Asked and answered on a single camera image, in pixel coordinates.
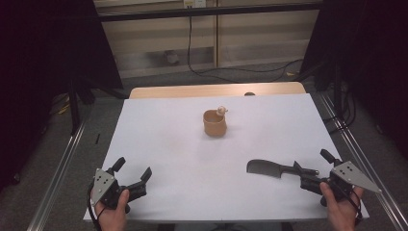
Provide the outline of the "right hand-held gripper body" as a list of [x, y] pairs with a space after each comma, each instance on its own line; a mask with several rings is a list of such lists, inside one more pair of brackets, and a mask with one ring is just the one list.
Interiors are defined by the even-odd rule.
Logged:
[[382, 190], [350, 161], [335, 160], [329, 176], [322, 178], [321, 181], [329, 185], [337, 201], [349, 199], [354, 186], [382, 193]]

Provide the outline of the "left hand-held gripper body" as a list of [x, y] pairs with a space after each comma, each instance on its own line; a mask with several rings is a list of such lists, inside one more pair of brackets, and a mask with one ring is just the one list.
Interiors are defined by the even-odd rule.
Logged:
[[109, 209], [115, 209], [124, 190], [126, 187], [120, 186], [115, 178], [115, 169], [112, 167], [107, 170], [98, 168], [90, 194], [91, 206], [95, 207], [98, 202], [101, 202]]

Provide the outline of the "dark plastic comb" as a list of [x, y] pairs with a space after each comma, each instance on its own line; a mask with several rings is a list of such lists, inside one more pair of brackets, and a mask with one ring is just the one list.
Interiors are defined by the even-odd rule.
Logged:
[[268, 160], [254, 159], [246, 164], [246, 172], [261, 174], [280, 179], [283, 173], [299, 175], [300, 172], [295, 167], [280, 165]]

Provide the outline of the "tan cup with small figure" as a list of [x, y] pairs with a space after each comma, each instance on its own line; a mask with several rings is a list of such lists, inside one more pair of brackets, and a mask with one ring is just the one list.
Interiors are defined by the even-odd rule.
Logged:
[[216, 110], [208, 110], [203, 114], [204, 132], [210, 137], [223, 137], [227, 124], [225, 114], [228, 110], [219, 106]]

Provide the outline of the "person's left hand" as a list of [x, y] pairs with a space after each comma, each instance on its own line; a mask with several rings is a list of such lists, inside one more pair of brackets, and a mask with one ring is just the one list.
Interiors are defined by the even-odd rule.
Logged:
[[105, 205], [98, 202], [94, 206], [94, 212], [98, 215], [98, 222], [102, 231], [124, 231], [127, 217], [125, 208], [129, 199], [129, 191], [124, 190], [117, 202], [115, 210], [106, 209]]

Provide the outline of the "person's right hand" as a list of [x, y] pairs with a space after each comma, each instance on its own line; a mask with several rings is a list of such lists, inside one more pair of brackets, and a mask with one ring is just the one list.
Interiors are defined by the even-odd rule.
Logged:
[[338, 202], [328, 184], [319, 188], [327, 202], [327, 217], [334, 231], [355, 231], [356, 209], [349, 201]]

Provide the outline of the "black metal stand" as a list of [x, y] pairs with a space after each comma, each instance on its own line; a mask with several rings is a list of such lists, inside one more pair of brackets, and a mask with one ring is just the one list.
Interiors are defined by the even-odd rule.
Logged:
[[81, 118], [78, 109], [77, 93], [75, 90], [75, 84], [73, 80], [70, 80], [68, 86], [69, 107], [71, 113], [72, 129], [71, 134], [75, 135], [80, 127]]

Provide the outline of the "black curtain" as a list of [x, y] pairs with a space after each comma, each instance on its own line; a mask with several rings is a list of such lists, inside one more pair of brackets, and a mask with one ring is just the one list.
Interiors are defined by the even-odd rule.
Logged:
[[321, 1], [300, 72], [340, 75], [408, 159], [408, 0]]
[[53, 98], [122, 82], [94, 0], [0, 0], [0, 192], [33, 152]]

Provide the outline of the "light wooden table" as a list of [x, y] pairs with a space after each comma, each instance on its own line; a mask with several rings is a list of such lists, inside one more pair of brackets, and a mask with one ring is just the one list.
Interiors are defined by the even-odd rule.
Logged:
[[244, 96], [249, 91], [256, 95], [301, 94], [306, 92], [303, 85], [298, 82], [249, 83], [134, 88], [131, 90], [129, 98]]

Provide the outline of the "black horizontal bar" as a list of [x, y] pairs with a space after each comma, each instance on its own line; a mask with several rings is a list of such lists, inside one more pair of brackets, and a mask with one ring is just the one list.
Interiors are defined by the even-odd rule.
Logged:
[[323, 2], [305, 2], [289, 4], [268, 4], [255, 6], [212, 7], [195, 9], [160, 10], [137, 13], [100, 13], [98, 18], [102, 22], [162, 19], [176, 17], [212, 16], [243, 13], [279, 13], [320, 10]]

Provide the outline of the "metal floor rail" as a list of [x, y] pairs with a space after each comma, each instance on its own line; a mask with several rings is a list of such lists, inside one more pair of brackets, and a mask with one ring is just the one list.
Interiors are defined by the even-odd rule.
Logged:
[[[324, 105], [327, 113], [335, 117], [336, 113], [334, 110], [334, 103], [332, 102], [330, 97], [327, 94], [321, 94], [319, 98]], [[334, 118], [334, 123], [336, 125], [336, 130], [341, 134], [345, 144], [347, 145], [347, 148], [351, 152], [354, 158], [354, 162], [368, 176], [368, 178], [376, 183], [382, 190], [381, 193], [376, 195], [376, 198], [378, 199], [383, 210], [393, 224], [395, 231], [408, 231], [408, 219], [403, 215], [394, 197], [390, 194], [387, 187], [383, 184], [379, 175], [376, 173], [369, 159], [367, 158], [365, 152], [363, 151], [359, 143], [355, 140], [352, 132], [343, 121]]]
[[70, 136], [69, 142], [64, 150], [64, 154], [40, 204], [36, 209], [27, 231], [43, 231], [52, 208], [57, 200], [66, 172], [70, 166], [71, 159], [77, 149], [80, 139], [82, 138], [85, 125], [85, 122], [81, 122], [76, 128], [75, 132]]

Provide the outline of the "round grey wall fitting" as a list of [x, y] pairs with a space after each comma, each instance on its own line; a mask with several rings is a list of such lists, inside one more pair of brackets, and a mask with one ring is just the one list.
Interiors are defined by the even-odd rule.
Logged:
[[178, 64], [178, 63], [179, 63], [179, 57], [178, 57], [178, 55], [175, 53], [174, 50], [166, 50], [166, 51], [165, 51], [165, 56], [166, 56], [166, 60], [167, 60], [170, 64]]

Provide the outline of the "white wall socket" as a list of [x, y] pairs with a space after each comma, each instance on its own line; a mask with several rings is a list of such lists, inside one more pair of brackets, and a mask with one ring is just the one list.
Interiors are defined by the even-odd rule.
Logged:
[[183, 0], [184, 7], [188, 8], [206, 8], [206, 0]]

